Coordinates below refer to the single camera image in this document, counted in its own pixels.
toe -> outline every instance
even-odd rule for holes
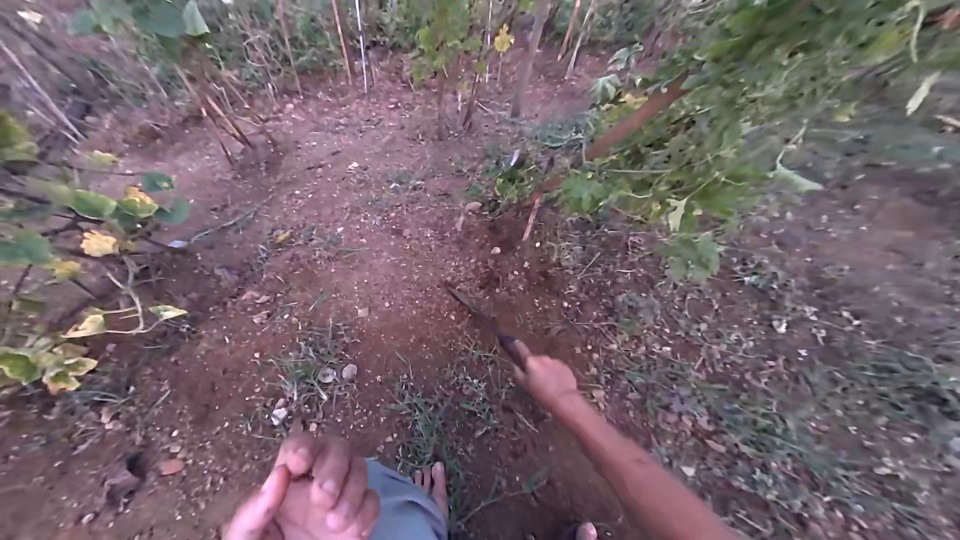
[[[597,540],[597,528],[587,522],[577,527],[577,540]]]

finger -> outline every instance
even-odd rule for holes
[[[367,493],[367,462],[363,457],[350,461],[350,472],[340,491],[337,505],[326,514],[326,526],[333,532],[343,532],[353,523]]]
[[[378,517],[380,517],[380,497],[375,491],[368,489],[356,517],[353,518],[353,525],[347,529],[347,535],[366,538],[373,532],[373,526],[376,525]]]
[[[337,503],[344,488],[350,469],[350,446],[339,437],[327,437],[321,446],[320,456],[313,464],[310,502],[328,510]]]
[[[273,521],[290,486],[290,470],[286,465],[274,467],[260,491],[237,508],[227,526],[224,540],[259,540]]]
[[[320,449],[320,441],[309,433],[291,435],[280,445],[274,466],[286,465],[291,477],[297,479],[310,471]]]

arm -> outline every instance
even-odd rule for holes
[[[624,437],[584,400],[573,372],[548,356],[528,356],[517,377],[571,430],[590,460],[633,512],[635,524],[655,540],[735,540],[703,502]]]

dry leaf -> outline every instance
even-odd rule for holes
[[[117,239],[99,231],[87,231],[80,247],[91,257],[105,257],[117,252]]]
[[[185,466],[182,459],[164,459],[156,465],[156,468],[162,477],[167,477],[182,471]]]

red dirt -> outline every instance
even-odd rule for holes
[[[602,65],[587,60],[585,65]],[[529,116],[560,118],[585,108],[583,96],[596,71],[587,68],[575,82],[566,84],[560,81],[559,67],[548,68],[531,89]],[[698,324],[723,322],[734,328],[742,325],[744,332],[768,334],[768,311],[774,301],[739,281],[729,266],[709,286],[683,289],[685,303],[677,300],[679,293],[666,299],[661,295],[671,285],[664,285],[658,261],[642,253],[634,257],[637,250],[649,253],[655,244],[652,236],[612,232],[613,225],[605,229],[596,250],[570,252],[575,264],[568,266],[564,257],[556,256],[560,252],[553,251],[566,249],[563,244],[569,237],[564,235],[571,230],[592,234],[596,228],[583,223],[571,226],[549,208],[542,210],[527,243],[519,240],[525,215],[496,219],[468,215],[464,229],[456,231],[454,223],[466,201],[464,191],[480,177],[485,149],[496,141],[506,144],[513,128],[502,115],[481,112],[483,127],[478,134],[435,141],[433,97],[427,92],[412,93],[386,79],[380,78],[381,85],[369,98],[351,94],[289,99],[267,125],[279,141],[280,156],[270,159],[265,175],[256,166],[229,171],[213,138],[196,125],[172,140],[142,148],[125,149],[116,141],[105,148],[122,155],[121,168],[173,174],[177,193],[193,200],[196,211],[190,220],[165,232],[164,240],[185,239],[267,202],[239,229],[212,233],[188,253],[166,257],[159,265],[163,279],[145,294],[188,309],[187,324],[171,325],[140,339],[117,340],[115,348],[109,340],[93,340],[101,361],[97,377],[103,375],[104,385],[129,398],[110,408],[115,413],[111,418],[104,421],[102,405],[93,407],[97,412],[75,417],[40,394],[5,401],[5,416],[0,420],[4,449],[0,522],[5,527],[0,538],[215,537],[239,498],[265,477],[276,450],[275,440],[262,438],[276,435],[275,431],[249,433],[243,422],[245,416],[258,415],[269,428],[264,416],[283,397],[269,360],[289,354],[297,346],[299,331],[327,328],[331,321],[352,325],[354,341],[342,363],[355,363],[359,376],[337,396],[335,405],[324,407],[323,418],[298,420],[316,424],[319,432],[348,436],[363,455],[394,462],[398,444],[407,437],[404,419],[387,407],[394,400],[396,381],[409,373],[424,393],[438,389],[456,394],[456,388],[441,386],[447,383],[442,372],[461,354],[458,343],[465,336],[479,336],[488,349],[492,346],[489,336],[480,333],[446,294],[444,281],[457,283],[481,299],[507,330],[527,340],[535,351],[569,361],[588,395],[608,416],[648,447],[673,453],[672,466],[703,460],[698,463],[704,471],[706,462],[732,459],[729,454],[711,454],[703,446],[707,438],[720,436],[721,430],[711,422],[722,418],[665,409],[651,417],[633,395],[634,389],[612,377],[619,354],[616,336],[611,340],[611,331],[616,332],[615,323],[610,322],[613,299],[633,291],[661,298],[667,315],[682,304],[681,310],[689,310],[690,320]],[[333,96],[341,90],[311,86],[308,93],[318,91]],[[498,105],[490,107],[495,110]],[[854,313],[866,320],[869,317],[860,311],[873,313],[891,305],[871,293],[872,286],[899,275],[899,269],[889,265],[915,264],[929,257],[929,251],[917,248],[918,235],[930,249],[954,241],[954,235],[933,227],[929,215],[908,211],[920,203],[888,197],[887,202],[876,204],[902,205],[897,207],[896,219],[872,203],[865,203],[856,216],[845,216],[845,227],[851,231],[865,226],[861,223],[880,224],[857,239],[863,247],[853,252],[842,234],[816,229],[820,213],[848,206],[851,200],[873,201],[869,189],[851,191],[836,200],[822,197],[798,210],[792,224],[757,226],[741,238],[741,246],[765,250],[777,259],[776,242],[787,234],[780,227],[801,235],[796,241],[800,247],[794,250],[799,255],[778,260],[792,261],[792,273],[809,276],[813,282],[809,302],[824,314],[855,304]],[[304,237],[307,230],[313,233]],[[896,231],[910,235],[894,238],[890,234]],[[288,232],[289,237],[277,241]],[[312,237],[337,237],[339,244]],[[335,251],[338,246],[344,250]],[[891,255],[903,246],[918,251]],[[493,247],[501,253],[491,255]],[[594,253],[603,256],[591,266]],[[808,268],[798,267],[804,266],[797,262],[804,257],[814,259]],[[816,279],[837,263],[863,266],[849,274],[860,276],[859,282],[819,286]],[[886,271],[878,270],[881,265],[887,265],[883,266]],[[944,303],[925,296],[929,289],[920,287],[934,274],[954,280],[955,269],[946,274],[918,272],[923,278],[906,284],[916,295],[902,288],[890,290],[904,309],[933,309],[924,313],[942,326],[949,319],[942,311]],[[817,297],[817,291],[826,296]],[[267,300],[258,303],[262,298]],[[955,304],[948,307],[955,312]],[[359,317],[358,309],[368,309],[369,314]],[[264,311],[266,323],[254,320]],[[870,331],[885,335],[904,331],[903,326],[891,326],[901,313],[890,309],[883,314],[884,318],[868,323]],[[773,369],[778,357],[800,362],[798,349],[823,356],[835,353],[835,344],[820,346],[807,324],[791,322],[803,331],[784,338],[758,337],[752,356],[736,358],[727,358],[726,351],[721,355],[719,349],[714,356],[709,346],[695,342],[692,333],[685,333],[689,329],[679,328],[679,323],[648,321],[637,328],[643,330],[652,356],[666,355],[684,365],[697,363],[699,357],[710,370],[705,377],[739,380],[746,373],[745,380],[751,380],[751,374],[762,377],[763,370]],[[917,322],[910,328],[915,330],[909,334],[913,337],[931,326]],[[398,356],[408,359],[409,366]],[[753,364],[742,363],[742,371],[724,372],[725,362],[735,361]],[[480,363],[466,368],[474,377],[489,376],[491,387],[507,379],[506,374],[494,378]],[[95,381],[91,378],[84,384],[92,387]],[[476,437],[465,413],[453,414],[452,437],[461,452],[470,507],[491,493],[497,476],[506,480],[506,492],[519,490],[541,471],[547,480],[534,493],[486,506],[467,523],[467,536],[555,538],[566,525],[587,519],[609,535],[636,536],[609,487],[563,427],[520,391],[507,389],[502,395],[504,399],[493,404],[497,424],[491,432]],[[666,432],[673,434],[663,438]],[[86,446],[84,442],[91,439]],[[118,511],[115,505],[104,504],[104,481],[131,455],[138,455],[145,479]],[[159,476],[156,464],[172,457],[185,462],[183,471]],[[757,514],[762,516],[769,509],[761,497],[737,491],[733,478],[689,481],[725,515],[744,512],[755,522]],[[93,517],[87,522],[84,516],[89,514]],[[811,519],[812,525],[801,535],[856,530],[864,536],[884,537],[852,521],[840,525],[835,521],[824,516]],[[743,522],[733,523],[756,533]]]

